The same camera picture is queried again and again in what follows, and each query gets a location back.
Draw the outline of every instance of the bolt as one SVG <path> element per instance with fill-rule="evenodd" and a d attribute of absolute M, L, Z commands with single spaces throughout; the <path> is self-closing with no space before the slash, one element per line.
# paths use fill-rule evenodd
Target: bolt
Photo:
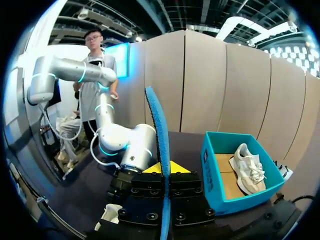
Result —
<path fill-rule="evenodd" d="M 156 189 L 152 189 L 152 190 L 150 190 L 150 193 L 151 193 L 152 195 L 157 195 L 157 194 L 159 193 L 159 191 L 156 190 Z"/>
<path fill-rule="evenodd" d="M 282 227 L 282 221 L 275 221 L 273 226 L 276 229 L 280 229 Z"/>
<path fill-rule="evenodd" d="M 209 208 L 209 209 L 207 209 L 207 210 L 205 210 L 205 215 L 207 215 L 207 216 L 213 216 L 213 215 L 215 215 L 215 210 L 213 210 L 212 208 Z"/>
<path fill-rule="evenodd" d="M 183 221 L 186 219 L 186 216 L 183 213 L 179 213 L 176 218 L 178 221 Z"/>
<path fill-rule="evenodd" d="M 181 194 L 182 194 L 182 192 L 180 190 L 176 190 L 174 193 L 174 195 L 181 195 Z"/>
<path fill-rule="evenodd" d="M 195 193 L 199 194 L 202 192 L 202 189 L 201 187 L 197 187 L 195 190 L 194 190 Z"/>
<path fill-rule="evenodd" d="M 155 212 L 151 212 L 146 215 L 146 218 L 151 221 L 154 221 L 158 219 L 158 214 L 156 214 Z"/>
<path fill-rule="evenodd" d="M 138 188 L 131 188 L 131 192 L 132 192 L 133 194 L 136 194 L 136 193 L 139 192 L 139 189 L 138 189 Z"/>
<path fill-rule="evenodd" d="M 264 214 L 264 218 L 265 218 L 265 219 L 271 219 L 271 218 L 272 218 L 271 212 L 266 212 L 266 213 Z"/>
<path fill-rule="evenodd" d="M 121 209 L 118 211 L 118 215 L 119 215 L 119 216 L 125 216 L 125 215 L 127 215 L 127 210 L 124 209 L 124 208 L 121 208 Z"/>

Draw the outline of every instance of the ceiling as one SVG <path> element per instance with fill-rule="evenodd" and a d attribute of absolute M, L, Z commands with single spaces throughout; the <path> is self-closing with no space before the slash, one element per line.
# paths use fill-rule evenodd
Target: ceiling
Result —
<path fill-rule="evenodd" d="M 258 48 L 272 43 L 272 39 L 282 41 L 282 44 L 286 41 L 304 43 L 299 27 L 296 28 L 297 33 L 283 28 L 275 35 L 267 34 L 259 38 L 262 33 L 275 30 L 281 24 L 288 27 L 289 13 L 280 2 L 282 1 L 68 0 L 56 21 L 49 44 L 84 44 L 85 32 L 96 26 L 103 30 L 106 46 L 135 42 L 137 36 L 147 40 L 181 29 L 194 30 L 228 43 L 243 45 L 248 44 L 249 40 L 259 39 L 255 42 Z M 87 18 L 79 20 L 77 17 L 82 8 L 88 9 Z M 227 20 L 236 21 L 231 18 L 234 16 L 242 17 L 243 21 L 235 23 L 231 29 L 225 29 Z"/>

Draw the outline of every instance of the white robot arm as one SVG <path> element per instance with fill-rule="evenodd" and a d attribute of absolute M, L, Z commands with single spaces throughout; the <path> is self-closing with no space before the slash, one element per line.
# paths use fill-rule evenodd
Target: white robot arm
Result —
<path fill-rule="evenodd" d="M 112 69 L 66 58 L 41 56 L 35 63 L 27 93 L 28 102 L 37 105 L 51 100 L 56 78 L 79 83 L 100 83 L 100 92 L 95 103 L 95 120 L 101 152 L 114 156 L 125 150 L 120 164 L 122 169 L 140 172 L 148 168 L 156 131 L 147 124 L 139 124 L 134 129 L 129 129 L 114 123 L 111 97 L 104 90 L 117 79 Z"/>

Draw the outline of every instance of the white pants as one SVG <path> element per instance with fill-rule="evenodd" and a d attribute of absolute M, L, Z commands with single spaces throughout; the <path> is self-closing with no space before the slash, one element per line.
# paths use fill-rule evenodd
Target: white pants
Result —
<path fill-rule="evenodd" d="M 61 123 L 60 135 L 68 139 L 73 138 L 79 131 L 81 124 L 82 121 L 80 118 Z M 65 149 L 70 162 L 74 162 L 77 159 L 77 155 L 75 154 L 75 147 L 73 146 L 72 141 L 63 140 L 60 138 L 60 150 L 62 151 L 63 149 Z"/>

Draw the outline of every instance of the white t-shirt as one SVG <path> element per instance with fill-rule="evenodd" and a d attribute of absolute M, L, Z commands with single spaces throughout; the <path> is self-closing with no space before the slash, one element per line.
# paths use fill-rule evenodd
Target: white t-shirt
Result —
<path fill-rule="evenodd" d="M 113 69 L 117 72 L 116 59 L 114 56 L 102 53 L 101 56 L 88 56 L 84 60 L 86 63 L 100 61 L 105 68 Z M 99 96 L 99 86 L 97 82 L 84 82 L 81 92 L 81 119 L 87 122 L 96 119 L 95 108 Z"/>

